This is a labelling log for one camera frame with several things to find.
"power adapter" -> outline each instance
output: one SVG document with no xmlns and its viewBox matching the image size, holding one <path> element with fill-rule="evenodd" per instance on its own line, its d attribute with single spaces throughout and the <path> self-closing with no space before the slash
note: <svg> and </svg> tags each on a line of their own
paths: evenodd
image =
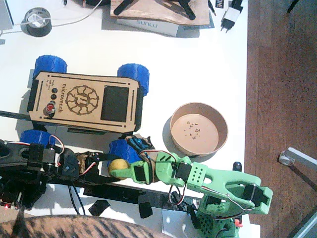
<svg viewBox="0 0 317 238">
<path fill-rule="evenodd" d="M 233 0 L 231 6 L 224 13 L 221 21 L 221 31 L 225 28 L 226 33 L 234 26 L 243 7 L 241 6 L 242 0 Z"/>
</svg>

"blue wheel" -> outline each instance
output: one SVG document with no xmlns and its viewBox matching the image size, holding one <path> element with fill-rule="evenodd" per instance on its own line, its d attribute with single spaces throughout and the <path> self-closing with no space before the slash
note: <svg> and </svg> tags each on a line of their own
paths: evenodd
<svg viewBox="0 0 317 238">
<path fill-rule="evenodd" d="M 47 145 L 49 143 L 50 135 L 50 133 L 42 130 L 25 130 L 21 134 L 20 142 Z M 50 144 L 55 145 L 54 137 L 51 137 Z"/>
<path fill-rule="evenodd" d="M 120 158 L 125 159 L 130 164 L 141 160 L 137 152 L 130 145 L 128 145 L 127 141 L 124 139 L 114 140 L 113 142 L 111 142 L 109 154 L 119 156 Z"/>
<path fill-rule="evenodd" d="M 40 56 L 35 61 L 33 77 L 35 78 L 42 71 L 53 73 L 66 73 L 67 64 L 63 59 L 57 56 Z"/>
<path fill-rule="evenodd" d="M 147 68 L 136 63 L 127 63 L 118 69 L 118 77 L 126 77 L 134 79 L 140 83 L 143 89 L 143 96 L 146 96 L 149 92 L 149 77 L 150 73 Z"/>
</svg>

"tabby cat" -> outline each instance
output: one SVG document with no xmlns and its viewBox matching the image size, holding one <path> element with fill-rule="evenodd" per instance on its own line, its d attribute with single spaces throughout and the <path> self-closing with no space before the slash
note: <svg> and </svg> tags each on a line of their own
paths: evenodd
<svg viewBox="0 0 317 238">
<path fill-rule="evenodd" d="M 0 224 L 0 238 L 168 238 L 143 226 L 109 218 L 55 215 L 24 218 Z"/>
</svg>

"white cable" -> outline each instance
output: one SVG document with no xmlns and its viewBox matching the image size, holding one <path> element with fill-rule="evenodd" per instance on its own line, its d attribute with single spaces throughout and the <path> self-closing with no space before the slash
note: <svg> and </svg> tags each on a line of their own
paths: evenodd
<svg viewBox="0 0 317 238">
<path fill-rule="evenodd" d="M 61 150 L 61 152 L 58 154 L 58 161 L 59 161 L 59 158 L 60 158 L 60 155 L 62 154 L 62 153 L 64 153 L 64 151 L 65 151 L 65 146 L 64 146 L 64 143 L 61 141 L 61 139 L 59 139 L 56 135 L 50 135 L 49 136 L 49 144 L 51 143 L 51 137 L 54 137 L 56 140 L 58 140 L 59 141 L 59 143 L 61 144 L 61 146 L 62 146 L 62 150 Z"/>
<path fill-rule="evenodd" d="M 77 17 L 73 17 L 73 18 L 51 18 L 51 17 L 46 17 L 46 18 L 42 18 L 42 19 L 39 19 L 39 20 L 34 20 L 34 21 L 29 21 L 29 22 L 23 22 L 23 23 L 17 23 L 15 24 L 15 26 L 20 26 L 20 25 L 27 25 L 27 24 L 30 24 L 30 23 L 34 23 L 34 22 L 38 22 L 38 21 L 44 21 L 44 20 L 58 20 L 58 21 L 63 21 L 63 20 L 74 20 L 74 19 L 79 19 L 78 21 L 82 21 L 84 19 L 86 19 L 87 17 L 89 17 L 91 14 L 93 14 L 96 10 L 96 8 L 100 5 L 100 3 L 102 2 L 103 0 L 100 0 L 99 3 L 91 10 L 91 12 L 88 14 L 88 15 L 81 15 L 81 16 L 77 16 Z M 65 23 L 65 24 L 73 24 L 73 23 L 76 23 L 78 21 L 75 21 L 75 22 L 68 22 L 68 23 Z"/>
<path fill-rule="evenodd" d="M 233 201 L 230 197 L 229 194 L 223 194 L 223 193 L 220 193 L 220 192 L 217 192 L 215 190 L 212 190 L 210 188 L 207 188 L 205 186 L 202 187 L 203 189 L 207 190 L 207 191 L 210 191 L 210 192 L 213 192 L 213 193 L 216 193 L 216 194 L 219 194 L 219 195 L 222 195 L 222 196 L 226 196 L 231 202 L 233 202 L 234 204 L 236 204 L 242 211 L 251 211 L 251 210 L 254 210 L 255 209 L 255 206 L 253 208 L 248 208 L 248 209 L 245 209 L 243 207 L 241 207 L 237 202 Z"/>
<path fill-rule="evenodd" d="M 67 22 L 67 23 L 63 23 L 63 24 L 59 24 L 59 25 L 54 25 L 54 26 L 52 26 L 52 27 L 71 25 L 71 24 L 75 24 L 75 23 L 77 23 L 77 22 L 80 22 L 80 21 L 85 20 L 86 18 L 88 18 L 89 16 L 91 16 L 91 15 L 95 12 L 95 10 L 97 9 L 97 7 L 100 5 L 100 3 L 101 3 L 102 1 L 103 1 L 103 0 L 100 0 L 99 3 L 92 9 L 92 11 L 91 11 L 87 16 L 85 16 L 85 17 L 83 17 L 83 18 L 81 18 L 81 19 L 79 19 L 79 20 L 77 20 L 77 21 Z"/>
<path fill-rule="evenodd" d="M 58 25 L 53 25 L 52 27 L 59 27 L 59 26 L 66 26 L 66 25 L 71 25 L 71 24 L 75 24 L 75 23 L 78 23 L 80 21 L 83 21 L 85 20 L 86 18 L 88 18 L 89 16 L 91 16 L 95 10 L 97 9 L 97 7 L 101 4 L 103 0 L 100 0 L 99 3 L 91 10 L 91 12 L 88 14 L 88 15 L 85 15 L 85 16 L 80 16 L 80 17 L 74 17 L 74 18 L 65 18 L 65 19 L 58 19 L 58 18 L 50 18 L 50 17 L 47 17 L 47 18 L 42 18 L 40 20 L 35 20 L 35 21 L 30 21 L 30 22 L 23 22 L 23 23 L 19 23 L 19 24 L 14 24 L 14 26 L 20 26 L 20 25 L 27 25 L 27 24 L 30 24 L 30 23 L 34 23 L 34 22 L 38 22 L 38 21 L 44 21 L 44 20 L 71 20 L 71 19 L 77 19 L 79 18 L 79 20 L 76 20 L 76 21 L 73 21 L 73 22 L 67 22 L 67 23 L 63 23 L 63 24 L 58 24 Z M 9 31 L 9 32 L 3 32 L 1 30 L 1 35 L 4 35 L 4 34 L 10 34 L 10 33 L 19 33 L 19 32 L 23 32 L 23 31 Z"/>
<path fill-rule="evenodd" d="M 4 141 L 4 144 L 7 144 L 7 143 L 11 143 L 11 144 L 18 144 L 18 145 L 30 145 L 30 143 L 25 143 L 25 142 L 15 142 L 15 141 Z"/>
</svg>

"gray object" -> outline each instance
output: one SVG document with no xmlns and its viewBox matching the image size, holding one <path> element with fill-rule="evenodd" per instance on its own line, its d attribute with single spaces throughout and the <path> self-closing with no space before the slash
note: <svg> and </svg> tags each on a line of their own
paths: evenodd
<svg viewBox="0 0 317 238">
<path fill-rule="evenodd" d="M 13 28 L 13 20 L 6 0 L 0 0 L 0 31 Z"/>
<path fill-rule="evenodd" d="M 317 160 L 292 147 L 282 151 L 278 159 L 280 163 L 286 166 L 291 166 L 295 161 L 297 161 L 317 171 Z M 317 212 L 313 214 L 313 216 L 303 225 L 303 227 L 296 233 L 294 238 L 315 238 L 316 234 Z"/>
</svg>

